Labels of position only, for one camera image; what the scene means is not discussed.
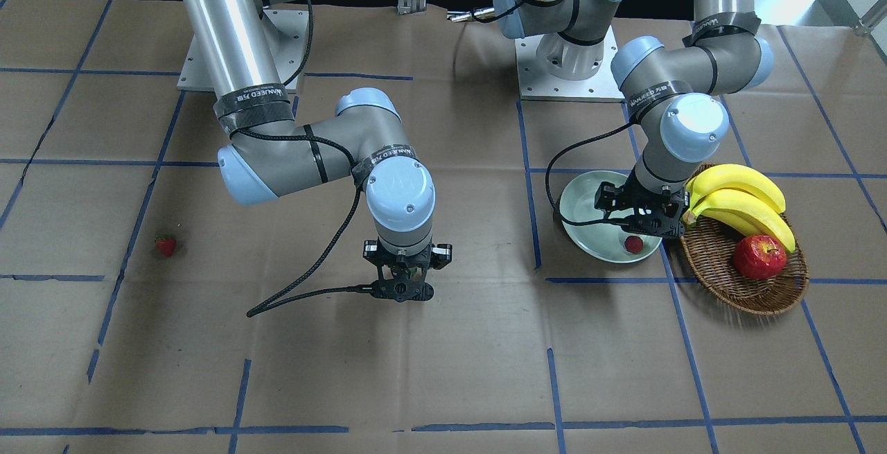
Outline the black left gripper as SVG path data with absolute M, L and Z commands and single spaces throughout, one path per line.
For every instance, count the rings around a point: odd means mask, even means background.
M 595 208 L 603 222 L 633 235 L 677 239 L 685 233 L 683 214 L 688 209 L 685 189 L 663 186 L 653 192 L 637 182 L 615 186 L 603 182 L 595 193 Z

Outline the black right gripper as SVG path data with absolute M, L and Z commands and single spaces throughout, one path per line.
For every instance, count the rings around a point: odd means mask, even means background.
M 428 243 L 421 251 L 406 255 L 405 250 L 387 251 L 381 239 L 367 240 L 363 258 L 376 268 L 374 295 L 399 295 L 397 279 L 410 280 L 415 292 L 433 292 L 425 280 L 428 270 L 441 270 L 453 260 L 452 243 Z

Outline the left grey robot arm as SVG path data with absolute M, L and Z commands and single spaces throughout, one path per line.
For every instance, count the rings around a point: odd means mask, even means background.
M 536 59 L 555 77 L 593 75 L 592 60 L 622 0 L 492 0 L 508 38 L 541 36 Z M 617 50 L 611 73 L 629 122 L 647 145 L 622 185 L 603 182 L 593 207 L 599 219 L 568 219 L 575 227 L 608 224 L 636 235 L 677 238 L 690 210 L 687 181 L 720 145 L 729 126 L 720 94 L 761 84 L 773 68 L 769 44 L 757 36 L 755 0 L 694 0 L 694 21 L 681 49 L 655 37 L 633 38 Z

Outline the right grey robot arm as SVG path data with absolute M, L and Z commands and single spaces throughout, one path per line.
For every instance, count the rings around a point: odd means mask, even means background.
M 297 32 L 282 30 L 275 5 L 291 1 L 183 0 L 216 95 L 213 113 L 230 139 L 218 151 L 226 188 L 249 207 L 351 178 L 377 231 L 365 242 L 363 258 L 378 279 L 355 292 L 397 302 L 429 300 L 428 270 L 452 261 L 452 246 L 433 243 L 430 171 L 380 89 L 355 89 L 338 101 L 335 116 L 297 122 L 292 104 L 313 43 L 314 16 Z

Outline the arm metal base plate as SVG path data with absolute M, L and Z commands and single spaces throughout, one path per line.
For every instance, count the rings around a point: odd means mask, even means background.
M 559 34 L 514 40 L 520 99 L 621 103 L 624 95 L 611 71 L 618 51 L 610 27 L 592 46 L 565 41 Z
M 197 12 L 186 60 L 177 82 L 182 91 L 222 96 L 232 91 L 281 82 L 297 93 L 308 38 L 305 10 L 265 10 L 262 17 L 228 12 Z

